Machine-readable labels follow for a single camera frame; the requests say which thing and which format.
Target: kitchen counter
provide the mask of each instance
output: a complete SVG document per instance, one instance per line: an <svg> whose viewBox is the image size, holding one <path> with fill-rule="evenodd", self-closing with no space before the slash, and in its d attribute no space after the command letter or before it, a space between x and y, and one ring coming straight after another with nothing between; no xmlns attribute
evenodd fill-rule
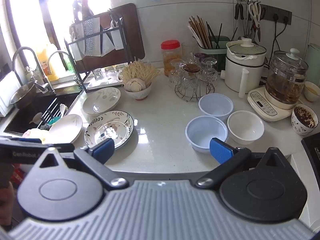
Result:
<svg viewBox="0 0 320 240"><path fill-rule="evenodd" d="M149 96L143 101L129 98L120 88L121 98L115 110L128 112L135 119L135 129L129 140L106 162L106 166L114 171L138 173L166 173L170 178L179 178L181 173L196 173L214 169L219 164L209 154L200 154L193 150L185 137L185 127L188 122L203 113L197 102L186 102L180 99L168 86L168 78L163 74L153 82ZM230 90L223 80L219 80L216 93L228 96L234 103L234 111L247 110L254 112L246 97L239 98L238 93ZM94 119L82 111L82 104L87 95L82 92L78 101L69 110L69 114L81 116L84 125L75 147L85 146L84 132ZM309 104L320 116L320 102ZM17 110L3 118L0 122L0 134ZM278 122L263 121L265 132L263 136L247 147L254 152L265 152L269 147L278 147L288 158L292 167L300 176L308 191L307 204L300 219L312 229L320 226L320 192L311 164L301 144L302 136L296 134L291 125L290 117ZM320 132L320 125L312 132ZM240 146L231 138L226 143L233 147Z"/></svg>

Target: metal screw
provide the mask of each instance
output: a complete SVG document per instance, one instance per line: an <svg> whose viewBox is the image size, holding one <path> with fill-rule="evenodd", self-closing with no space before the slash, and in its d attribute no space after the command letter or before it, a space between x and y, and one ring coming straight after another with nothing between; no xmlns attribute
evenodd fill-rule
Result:
<svg viewBox="0 0 320 240"><path fill-rule="evenodd" d="M124 178L116 178L110 181L111 185L114 187L122 187L127 184L127 180Z"/></svg>
<svg viewBox="0 0 320 240"><path fill-rule="evenodd" d="M201 178L197 181L197 184L202 187L210 186L213 183L213 180L210 178Z"/></svg>

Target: yellow bottle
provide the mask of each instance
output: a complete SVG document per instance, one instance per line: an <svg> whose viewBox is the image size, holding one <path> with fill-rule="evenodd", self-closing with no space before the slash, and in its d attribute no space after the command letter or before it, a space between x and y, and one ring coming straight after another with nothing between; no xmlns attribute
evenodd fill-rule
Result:
<svg viewBox="0 0 320 240"><path fill-rule="evenodd" d="M44 73L47 75L49 81L57 80L65 75L66 69L61 61L58 53L53 55L50 59L50 66L48 66L49 56L57 51L57 47L54 44L47 44L44 49L37 50L36 54L41 64Z"/></svg>

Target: red lid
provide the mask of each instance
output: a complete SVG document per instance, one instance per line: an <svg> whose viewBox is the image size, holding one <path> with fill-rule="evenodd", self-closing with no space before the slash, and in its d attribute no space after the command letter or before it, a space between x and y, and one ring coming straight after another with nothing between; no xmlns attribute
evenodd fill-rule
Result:
<svg viewBox="0 0 320 240"><path fill-rule="evenodd" d="M180 47L180 42L177 40L164 41L161 43L161 49L176 49Z"/></svg>

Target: black sink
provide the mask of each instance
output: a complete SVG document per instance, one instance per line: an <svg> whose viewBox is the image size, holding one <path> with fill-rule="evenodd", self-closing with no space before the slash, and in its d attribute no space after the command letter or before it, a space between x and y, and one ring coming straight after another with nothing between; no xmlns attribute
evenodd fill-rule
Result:
<svg viewBox="0 0 320 240"><path fill-rule="evenodd" d="M70 108L80 90L77 87L75 89L70 87L57 90L56 93L56 95L38 93L30 105L18 111L4 132L22 136L28 129L39 128L53 117L60 116L60 104ZM30 123L39 112L43 113L41 123L39 125Z"/></svg>

